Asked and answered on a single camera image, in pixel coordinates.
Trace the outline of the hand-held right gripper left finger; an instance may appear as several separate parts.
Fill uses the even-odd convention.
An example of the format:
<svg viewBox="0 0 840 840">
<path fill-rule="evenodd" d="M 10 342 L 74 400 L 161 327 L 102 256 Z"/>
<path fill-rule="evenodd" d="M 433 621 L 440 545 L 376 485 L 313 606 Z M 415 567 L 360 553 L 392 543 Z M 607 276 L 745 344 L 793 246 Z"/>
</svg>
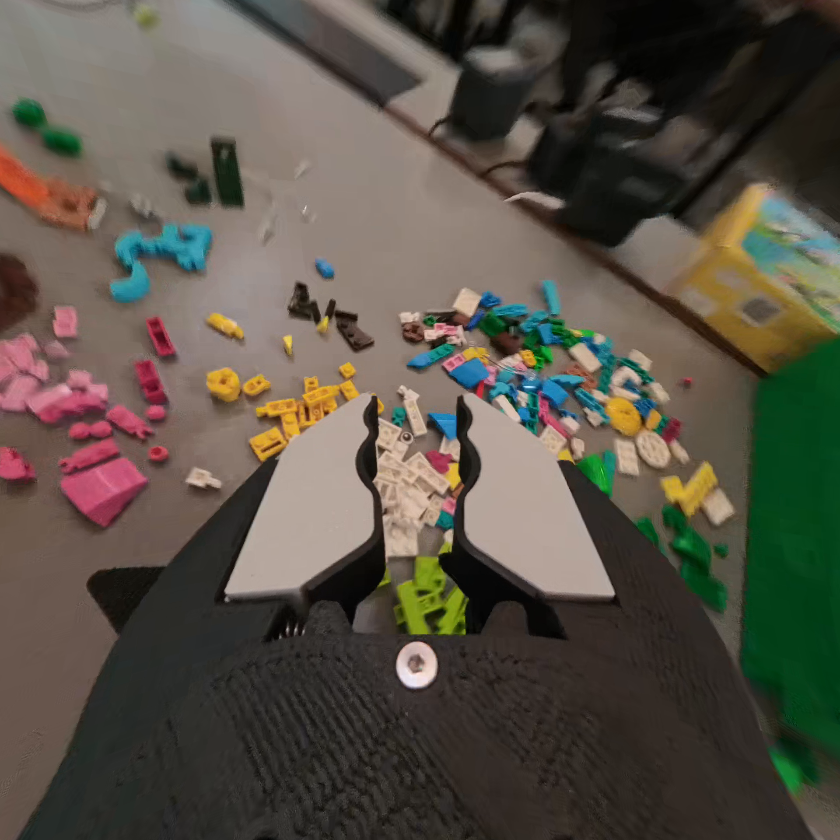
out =
<svg viewBox="0 0 840 840">
<path fill-rule="evenodd" d="M 279 455 L 229 575 L 228 602 L 281 600 L 298 613 L 336 602 L 347 614 L 385 572 L 375 488 L 378 402 L 364 393 Z"/>
</svg>

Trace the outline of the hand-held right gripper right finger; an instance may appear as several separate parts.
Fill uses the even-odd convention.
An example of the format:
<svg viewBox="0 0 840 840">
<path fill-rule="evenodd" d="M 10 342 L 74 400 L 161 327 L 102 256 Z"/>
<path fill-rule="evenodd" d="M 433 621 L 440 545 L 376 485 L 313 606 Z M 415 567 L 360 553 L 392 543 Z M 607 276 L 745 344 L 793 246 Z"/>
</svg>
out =
<svg viewBox="0 0 840 840">
<path fill-rule="evenodd" d="M 463 489 L 448 575 L 473 614 L 515 602 L 616 604 L 616 590 L 556 454 L 473 393 L 456 408 Z"/>
</svg>

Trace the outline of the pile of mixed toy bricks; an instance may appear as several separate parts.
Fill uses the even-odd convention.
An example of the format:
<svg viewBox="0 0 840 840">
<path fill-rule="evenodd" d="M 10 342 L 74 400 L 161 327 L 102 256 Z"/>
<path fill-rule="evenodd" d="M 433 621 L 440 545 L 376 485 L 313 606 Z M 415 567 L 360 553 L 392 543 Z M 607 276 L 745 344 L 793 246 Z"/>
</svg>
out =
<svg viewBox="0 0 840 840">
<path fill-rule="evenodd" d="M 578 464 L 585 457 L 581 429 L 589 426 L 617 435 L 607 453 L 622 463 L 622 475 L 636 476 L 636 463 L 687 466 L 682 423 L 664 412 L 669 394 L 653 376 L 652 360 L 640 350 L 617 352 L 611 337 L 567 323 L 552 280 L 541 292 L 535 309 L 463 288 L 448 308 L 401 311 L 402 337 L 419 349 L 407 367 L 441 370 L 559 460 Z M 563 374 L 572 363 L 598 377 L 597 390 L 574 386 L 575 378 Z"/>
</svg>

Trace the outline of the yellow long brick plate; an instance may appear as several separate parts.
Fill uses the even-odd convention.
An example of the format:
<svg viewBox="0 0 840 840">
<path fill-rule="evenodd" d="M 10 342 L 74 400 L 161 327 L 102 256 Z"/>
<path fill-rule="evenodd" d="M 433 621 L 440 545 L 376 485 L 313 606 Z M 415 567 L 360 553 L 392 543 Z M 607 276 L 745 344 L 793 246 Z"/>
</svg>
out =
<svg viewBox="0 0 840 840">
<path fill-rule="evenodd" d="M 708 461 L 704 461 L 687 480 L 677 476 L 667 476 L 659 481 L 667 502 L 679 508 L 684 516 L 692 518 L 701 503 L 718 488 L 718 477 Z"/>
</svg>

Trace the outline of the pile of yellow toy bricks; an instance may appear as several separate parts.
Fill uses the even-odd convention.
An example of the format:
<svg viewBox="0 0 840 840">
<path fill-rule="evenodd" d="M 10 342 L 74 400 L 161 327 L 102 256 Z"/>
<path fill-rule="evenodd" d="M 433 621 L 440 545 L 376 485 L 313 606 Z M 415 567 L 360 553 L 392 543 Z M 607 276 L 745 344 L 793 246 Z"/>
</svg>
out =
<svg viewBox="0 0 840 840">
<path fill-rule="evenodd" d="M 355 365 L 342 364 L 338 372 L 338 384 L 322 384 L 316 376 L 305 377 L 300 396 L 277 398 L 255 407 L 258 420 L 272 422 L 248 440 L 252 454 L 260 463 L 279 456 L 289 443 L 335 413 L 340 399 L 349 402 L 360 395 L 354 383 Z"/>
</svg>

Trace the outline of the pile of green toy bricks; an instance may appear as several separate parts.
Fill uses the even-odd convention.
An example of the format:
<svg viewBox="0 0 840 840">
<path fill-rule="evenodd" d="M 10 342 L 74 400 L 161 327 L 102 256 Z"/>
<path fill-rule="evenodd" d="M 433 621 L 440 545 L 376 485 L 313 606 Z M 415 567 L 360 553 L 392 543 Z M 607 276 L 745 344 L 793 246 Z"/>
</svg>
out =
<svg viewBox="0 0 840 840">
<path fill-rule="evenodd" d="M 616 467 L 616 456 L 610 453 L 586 456 L 577 464 L 578 470 L 609 497 L 612 497 Z M 723 514 L 725 522 L 732 515 L 733 509 L 726 494 L 718 493 L 719 489 L 718 483 L 718 488 L 710 493 L 700 508 L 706 502 L 721 501 L 722 508 L 716 510 Z M 723 614 L 728 606 L 728 588 L 712 573 L 711 544 L 691 526 L 690 519 L 684 516 L 679 508 L 666 501 L 661 513 L 664 525 L 672 533 L 669 547 L 679 557 L 679 574 L 686 587 L 706 607 L 715 613 Z M 634 521 L 634 526 L 662 552 L 662 541 L 650 518 L 638 518 Z"/>
</svg>

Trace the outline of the pile of magenta toy bricks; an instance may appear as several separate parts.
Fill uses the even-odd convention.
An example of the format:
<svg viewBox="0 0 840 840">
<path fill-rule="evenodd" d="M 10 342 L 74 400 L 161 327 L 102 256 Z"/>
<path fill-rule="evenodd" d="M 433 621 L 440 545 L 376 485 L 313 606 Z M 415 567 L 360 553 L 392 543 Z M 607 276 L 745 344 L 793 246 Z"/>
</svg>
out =
<svg viewBox="0 0 840 840">
<path fill-rule="evenodd" d="M 97 423 L 78 422 L 68 428 L 69 431 L 73 431 L 79 427 L 80 431 L 85 433 L 85 439 L 92 439 L 92 443 L 59 461 L 62 479 L 121 457 L 119 447 L 112 439 L 114 428 L 140 441 L 154 433 L 145 419 L 131 412 L 126 406 L 108 406 L 103 413 L 102 420 Z"/>
</svg>

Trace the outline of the large pink slope brick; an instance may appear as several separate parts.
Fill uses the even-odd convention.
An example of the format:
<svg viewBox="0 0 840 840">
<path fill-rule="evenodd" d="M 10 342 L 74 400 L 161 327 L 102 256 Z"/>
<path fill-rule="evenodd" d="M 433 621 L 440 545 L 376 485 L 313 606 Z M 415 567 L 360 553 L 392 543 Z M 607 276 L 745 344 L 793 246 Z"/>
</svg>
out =
<svg viewBox="0 0 840 840">
<path fill-rule="evenodd" d="M 148 484 L 131 460 L 118 457 L 65 477 L 59 488 L 85 518 L 107 528 Z"/>
</svg>

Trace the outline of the pile of pink toy bricks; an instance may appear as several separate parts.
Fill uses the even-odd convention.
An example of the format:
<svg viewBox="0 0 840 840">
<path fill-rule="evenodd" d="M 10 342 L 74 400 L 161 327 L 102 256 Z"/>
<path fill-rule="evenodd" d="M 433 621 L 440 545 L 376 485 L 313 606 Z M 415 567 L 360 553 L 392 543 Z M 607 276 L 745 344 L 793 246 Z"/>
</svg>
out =
<svg viewBox="0 0 840 840">
<path fill-rule="evenodd" d="M 44 424 L 103 413 L 109 388 L 92 373 L 69 366 L 70 344 L 78 337 L 73 306 L 58 306 L 52 315 L 52 336 L 39 341 L 21 332 L 1 342 L 1 408 L 3 413 L 28 413 Z"/>
</svg>

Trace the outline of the pile of azure toy bricks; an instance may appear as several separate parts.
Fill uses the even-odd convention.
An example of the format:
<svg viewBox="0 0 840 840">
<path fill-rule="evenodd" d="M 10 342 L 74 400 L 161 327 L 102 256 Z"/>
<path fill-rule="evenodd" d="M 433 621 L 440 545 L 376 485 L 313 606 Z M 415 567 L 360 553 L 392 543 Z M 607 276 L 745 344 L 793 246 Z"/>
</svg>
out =
<svg viewBox="0 0 840 840">
<path fill-rule="evenodd" d="M 204 271 L 213 241 L 209 227 L 192 224 L 165 224 L 154 237 L 143 235 L 139 229 L 123 234 L 114 243 L 114 253 L 128 275 L 110 283 L 111 299 L 133 303 L 149 294 L 151 279 L 143 263 L 146 258 L 170 259 L 187 272 Z"/>
</svg>

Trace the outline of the pile of dark green bricks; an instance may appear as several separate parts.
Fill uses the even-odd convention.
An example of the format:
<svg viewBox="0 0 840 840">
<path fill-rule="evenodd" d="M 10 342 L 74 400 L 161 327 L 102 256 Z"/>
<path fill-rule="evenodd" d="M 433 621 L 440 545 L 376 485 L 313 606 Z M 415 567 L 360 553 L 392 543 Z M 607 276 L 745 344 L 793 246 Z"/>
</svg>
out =
<svg viewBox="0 0 840 840">
<path fill-rule="evenodd" d="M 245 188 L 236 141 L 214 135 L 209 140 L 209 150 L 212 176 L 202 173 L 194 161 L 171 150 L 164 153 L 165 169 L 182 184 L 182 194 L 193 207 L 210 207 L 217 203 L 225 208 L 244 208 Z"/>
</svg>

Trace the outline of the pile of brown toy bricks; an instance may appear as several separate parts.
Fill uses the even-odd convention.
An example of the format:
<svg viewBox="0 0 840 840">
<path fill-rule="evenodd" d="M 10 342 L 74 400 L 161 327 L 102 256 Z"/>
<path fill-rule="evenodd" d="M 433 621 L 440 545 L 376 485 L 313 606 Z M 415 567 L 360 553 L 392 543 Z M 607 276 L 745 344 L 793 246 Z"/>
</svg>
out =
<svg viewBox="0 0 840 840">
<path fill-rule="evenodd" d="M 1 254 L 1 330 L 12 328 L 39 305 L 39 285 L 25 262 L 10 254 Z"/>
</svg>

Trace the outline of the pile of orange toy bricks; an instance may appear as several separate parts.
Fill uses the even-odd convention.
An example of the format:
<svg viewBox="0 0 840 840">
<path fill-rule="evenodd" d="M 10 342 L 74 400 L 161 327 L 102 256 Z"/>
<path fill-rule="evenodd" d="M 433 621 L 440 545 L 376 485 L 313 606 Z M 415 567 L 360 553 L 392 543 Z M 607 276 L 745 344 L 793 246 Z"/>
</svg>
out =
<svg viewBox="0 0 840 840">
<path fill-rule="evenodd" d="M 42 177 L 4 147 L 1 188 L 43 222 L 80 232 L 97 229 L 108 208 L 96 191 L 60 178 Z"/>
</svg>

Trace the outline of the black charger cube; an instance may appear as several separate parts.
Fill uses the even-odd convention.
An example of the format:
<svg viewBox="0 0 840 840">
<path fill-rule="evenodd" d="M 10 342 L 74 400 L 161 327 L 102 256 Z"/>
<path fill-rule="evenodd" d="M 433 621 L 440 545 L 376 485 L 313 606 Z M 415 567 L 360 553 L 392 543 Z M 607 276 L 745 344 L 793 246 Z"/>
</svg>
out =
<svg viewBox="0 0 840 840">
<path fill-rule="evenodd" d="M 448 109 L 454 133 L 478 143 L 505 139 L 540 71 L 537 60 L 509 47 L 479 46 L 467 51 Z"/>
</svg>

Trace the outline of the black desk mat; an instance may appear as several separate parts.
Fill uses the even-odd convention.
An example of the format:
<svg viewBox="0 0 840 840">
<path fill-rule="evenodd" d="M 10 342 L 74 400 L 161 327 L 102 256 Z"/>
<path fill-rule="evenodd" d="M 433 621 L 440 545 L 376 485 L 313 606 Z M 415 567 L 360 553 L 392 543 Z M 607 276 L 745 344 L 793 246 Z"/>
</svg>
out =
<svg viewBox="0 0 840 840">
<path fill-rule="evenodd" d="M 383 109 L 421 78 L 310 2 L 227 1 L 239 13 Z"/>
</svg>

